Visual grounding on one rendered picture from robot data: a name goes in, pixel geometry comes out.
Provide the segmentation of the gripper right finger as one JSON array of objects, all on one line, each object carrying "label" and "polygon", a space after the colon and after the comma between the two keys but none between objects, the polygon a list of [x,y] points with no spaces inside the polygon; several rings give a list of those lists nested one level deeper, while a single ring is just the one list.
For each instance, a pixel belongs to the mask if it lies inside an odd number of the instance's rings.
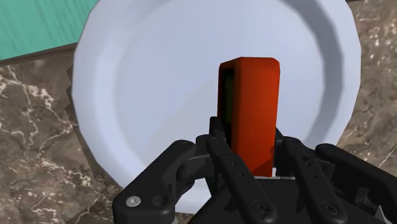
[{"label": "gripper right finger", "polygon": [[333,144],[275,132],[277,176],[294,177],[313,224],[397,224],[397,177]]}]

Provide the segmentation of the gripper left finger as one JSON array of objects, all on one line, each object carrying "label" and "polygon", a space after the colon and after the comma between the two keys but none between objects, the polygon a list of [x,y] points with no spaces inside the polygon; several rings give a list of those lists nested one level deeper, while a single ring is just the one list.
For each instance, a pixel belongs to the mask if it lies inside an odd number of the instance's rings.
[{"label": "gripper left finger", "polygon": [[174,141],[114,198],[114,224],[174,224],[178,200],[202,178],[211,198],[187,224],[276,223],[274,204],[213,116],[208,134]]}]

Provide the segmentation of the red rectangular phone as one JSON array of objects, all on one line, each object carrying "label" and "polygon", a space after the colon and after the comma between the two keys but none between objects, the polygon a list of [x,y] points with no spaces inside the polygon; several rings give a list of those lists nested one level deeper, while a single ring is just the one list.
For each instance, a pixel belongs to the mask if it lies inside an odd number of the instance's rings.
[{"label": "red rectangular phone", "polygon": [[217,116],[254,176],[272,176],[279,82],[274,58],[239,57],[219,66]]}]

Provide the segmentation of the white round plate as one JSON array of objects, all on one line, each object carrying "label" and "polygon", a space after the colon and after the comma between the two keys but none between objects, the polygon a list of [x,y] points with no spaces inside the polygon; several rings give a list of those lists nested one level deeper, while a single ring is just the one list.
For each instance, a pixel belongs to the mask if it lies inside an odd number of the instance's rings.
[{"label": "white round plate", "polygon": [[361,46],[346,0],[98,0],[80,36],[72,97],[97,163],[127,186],[216,114],[218,68],[272,57],[277,128],[313,148],[351,119]]}]

